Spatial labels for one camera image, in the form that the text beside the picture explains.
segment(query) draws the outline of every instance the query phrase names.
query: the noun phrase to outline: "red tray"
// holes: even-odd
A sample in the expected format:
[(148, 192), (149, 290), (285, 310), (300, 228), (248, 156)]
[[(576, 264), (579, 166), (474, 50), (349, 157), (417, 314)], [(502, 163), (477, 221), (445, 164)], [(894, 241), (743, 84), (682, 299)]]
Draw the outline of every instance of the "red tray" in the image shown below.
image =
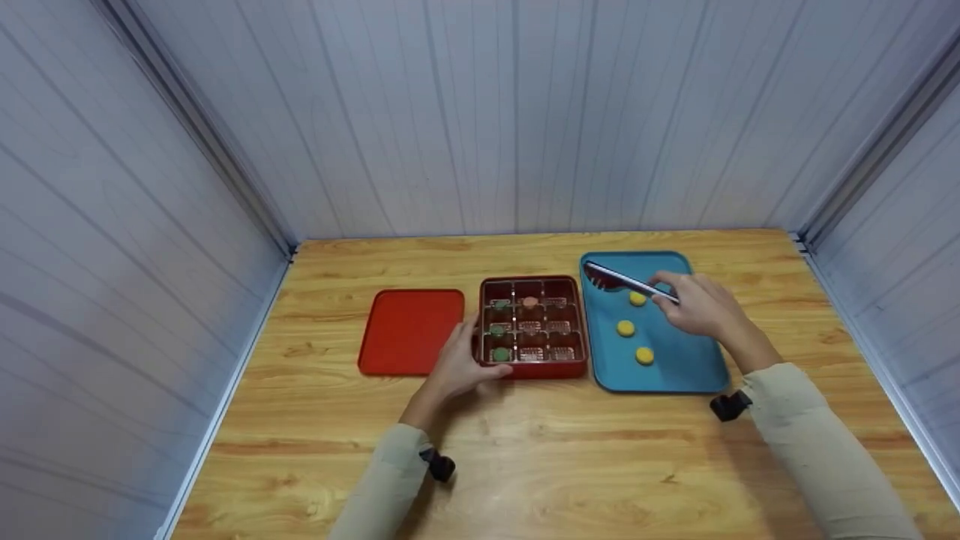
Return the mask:
[(429, 375), (457, 323), (457, 289), (386, 289), (373, 298), (357, 367), (364, 375)]
[[(530, 306), (523, 304), (524, 299)], [(514, 366), (512, 379), (570, 379), (587, 372), (589, 345), (577, 282), (570, 276), (489, 278), (480, 283), (474, 356), (497, 365), (497, 349)]]

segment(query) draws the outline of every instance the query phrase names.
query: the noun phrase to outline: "white wall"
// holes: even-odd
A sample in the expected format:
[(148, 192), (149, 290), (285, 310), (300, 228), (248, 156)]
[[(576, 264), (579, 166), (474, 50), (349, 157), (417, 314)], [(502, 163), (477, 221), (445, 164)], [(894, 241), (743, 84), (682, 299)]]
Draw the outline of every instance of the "white wall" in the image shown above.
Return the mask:
[(136, 0), (299, 238), (797, 229), (949, 0)]
[(814, 256), (960, 478), (960, 89)]
[(0, 1), (0, 537), (152, 538), (283, 265), (89, 2)]

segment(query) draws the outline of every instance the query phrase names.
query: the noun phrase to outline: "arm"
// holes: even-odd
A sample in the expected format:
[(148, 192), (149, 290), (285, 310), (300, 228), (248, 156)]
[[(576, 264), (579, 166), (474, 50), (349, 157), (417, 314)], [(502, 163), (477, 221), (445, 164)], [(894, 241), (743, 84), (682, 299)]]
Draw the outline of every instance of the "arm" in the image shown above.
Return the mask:
[(744, 375), (760, 436), (797, 482), (826, 538), (922, 538), (890, 481), (806, 375), (780, 354), (727, 289), (704, 276), (658, 273), (679, 306), (654, 299), (671, 324), (709, 335)]
[(505, 377), (508, 365), (481, 367), (470, 354), (476, 313), (450, 333), (433, 372), (412, 398), (399, 422), (387, 430), (370, 465), (350, 494), (327, 540), (388, 540), (406, 517), (427, 463), (420, 452), (432, 448), (427, 432), (444, 405), (483, 382)]

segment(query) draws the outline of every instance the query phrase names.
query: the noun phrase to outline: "metal tongs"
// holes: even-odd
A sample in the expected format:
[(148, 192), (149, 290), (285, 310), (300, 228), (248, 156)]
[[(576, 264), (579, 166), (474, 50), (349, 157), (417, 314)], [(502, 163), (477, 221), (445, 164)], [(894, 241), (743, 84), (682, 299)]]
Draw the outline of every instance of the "metal tongs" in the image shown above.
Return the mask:
[(590, 282), (600, 290), (616, 292), (623, 288), (628, 288), (647, 298), (662, 296), (674, 304), (680, 304), (679, 298), (668, 292), (661, 291), (650, 283), (635, 280), (630, 276), (624, 276), (616, 270), (611, 270), (591, 260), (584, 261), (584, 274), (589, 278)]

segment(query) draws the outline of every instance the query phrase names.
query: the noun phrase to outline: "brown plastic tray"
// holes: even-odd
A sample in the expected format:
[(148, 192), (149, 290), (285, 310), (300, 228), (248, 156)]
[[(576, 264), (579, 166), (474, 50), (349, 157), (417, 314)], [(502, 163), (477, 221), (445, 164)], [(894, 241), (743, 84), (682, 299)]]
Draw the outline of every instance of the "brown plastic tray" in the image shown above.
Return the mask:
[[(525, 299), (536, 303), (526, 306)], [(489, 278), (480, 284), (477, 361), (496, 365), (497, 348), (514, 379), (566, 379), (587, 371), (589, 346), (583, 304), (570, 276)]]

